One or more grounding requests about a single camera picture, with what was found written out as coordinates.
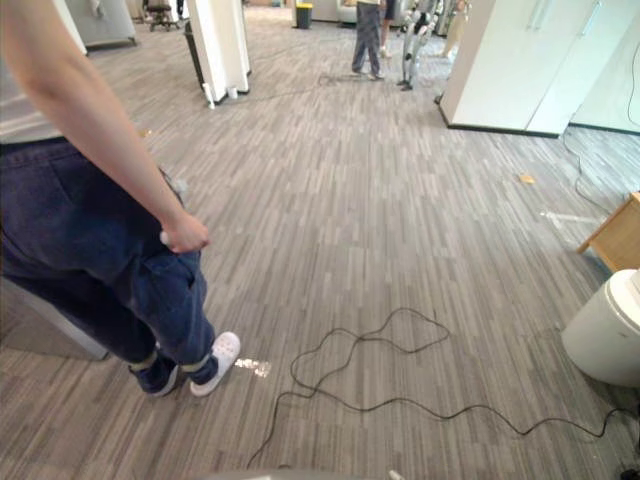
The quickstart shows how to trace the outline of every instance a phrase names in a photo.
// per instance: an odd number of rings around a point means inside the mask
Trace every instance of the humanoid robot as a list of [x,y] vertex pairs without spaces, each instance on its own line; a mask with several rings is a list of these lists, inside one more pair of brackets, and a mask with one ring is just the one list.
[[413,80],[420,67],[420,50],[427,44],[444,10],[443,0],[413,0],[401,31],[404,32],[402,50],[402,90],[413,90]]

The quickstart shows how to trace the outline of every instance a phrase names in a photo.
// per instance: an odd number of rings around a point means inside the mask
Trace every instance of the hand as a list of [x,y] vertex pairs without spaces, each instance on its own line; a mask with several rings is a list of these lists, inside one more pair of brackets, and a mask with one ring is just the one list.
[[162,242],[173,253],[188,253],[209,245],[209,230],[200,221],[184,212],[175,222],[162,225]]

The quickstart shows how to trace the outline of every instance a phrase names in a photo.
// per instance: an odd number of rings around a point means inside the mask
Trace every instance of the chair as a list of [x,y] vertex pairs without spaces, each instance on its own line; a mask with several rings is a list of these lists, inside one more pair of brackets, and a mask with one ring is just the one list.
[[163,26],[167,32],[171,30],[172,25],[176,27],[176,30],[180,29],[180,24],[172,19],[171,5],[166,1],[145,0],[142,5],[144,10],[151,16],[150,32],[153,32],[157,25]]

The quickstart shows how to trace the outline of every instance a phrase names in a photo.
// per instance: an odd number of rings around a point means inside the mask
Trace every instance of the white pillar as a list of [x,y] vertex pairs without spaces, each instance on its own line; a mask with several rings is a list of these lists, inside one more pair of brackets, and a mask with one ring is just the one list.
[[188,0],[202,76],[214,101],[228,88],[249,91],[249,56],[240,0]]
[[64,0],[54,0],[53,4],[56,6],[56,9],[60,14],[60,18],[62,19],[62,23],[64,23],[64,26],[67,27],[71,38],[73,38],[73,41],[76,42],[76,45],[78,45],[78,48],[82,51],[82,53],[86,55],[87,49],[84,46],[84,43],[82,43],[82,38],[80,38],[80,33],[78,32],[73,18],[71,17],[69,7],[67,7],[67,4],[64,2]]

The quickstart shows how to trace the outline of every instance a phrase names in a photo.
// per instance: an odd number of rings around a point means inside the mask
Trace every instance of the white sneaker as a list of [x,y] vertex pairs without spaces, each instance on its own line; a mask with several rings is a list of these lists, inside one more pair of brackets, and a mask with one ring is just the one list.
[[224,332],[213,342],[211,353],[218,360],[218,373],[205,384],[191,382],[191,393],[196,397],[204,397],[213,392],[222,377],[231,369],[240,354],[240,339],[233,332]]

